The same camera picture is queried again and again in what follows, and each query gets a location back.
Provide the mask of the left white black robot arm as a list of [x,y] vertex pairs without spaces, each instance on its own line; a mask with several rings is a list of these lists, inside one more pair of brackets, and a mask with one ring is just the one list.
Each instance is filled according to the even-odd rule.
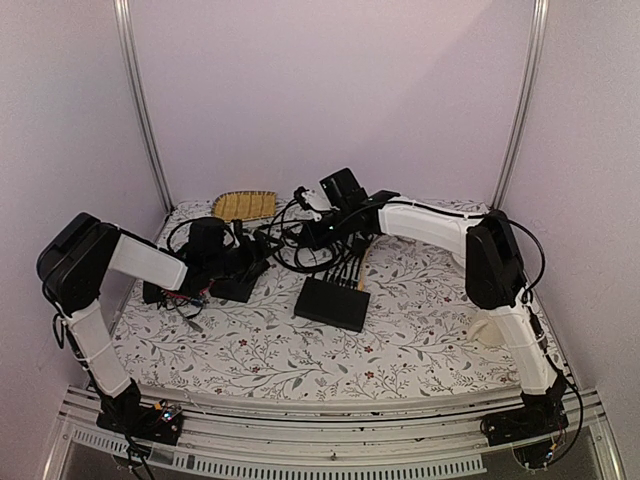
[[56,339],[69,343],[99,395],[97,426],[128,439],[176,445],[183,417],[179,407],[167,402],[142,404],[103,319],[99,297],[106,274],[120,272],[161,293],[194,300],[219,282],[253,282],[269,267],[266,235],[245,234],[240,221],[200,217],[188,225],[186,244],[172,251],[82,212],[36,262],[43,296],[56,310]]

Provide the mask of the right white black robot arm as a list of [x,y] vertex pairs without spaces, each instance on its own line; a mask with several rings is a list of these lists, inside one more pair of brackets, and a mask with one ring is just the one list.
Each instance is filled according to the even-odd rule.
[[303,224],[302,244],[314,250],[358,233],[407,237],[450,252],[464,269],[468,299],[496,327],[520,376],[522,406],[481,420],[489,445],[564,433],[562,398],[575,386],[551,359],[531,308],[533,286],[513,234],[518,223],[500,210],[440,209],[387,190],[369,196],[359,186],[328,187],[324,195],[300,187],[294,200],[313,215]]

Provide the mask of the black network switch box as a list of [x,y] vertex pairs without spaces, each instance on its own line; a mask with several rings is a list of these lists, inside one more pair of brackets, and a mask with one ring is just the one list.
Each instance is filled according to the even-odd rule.
[[352,332],[364,327],[370,294],[319,280],[307,278],[294,306],[294,314]]

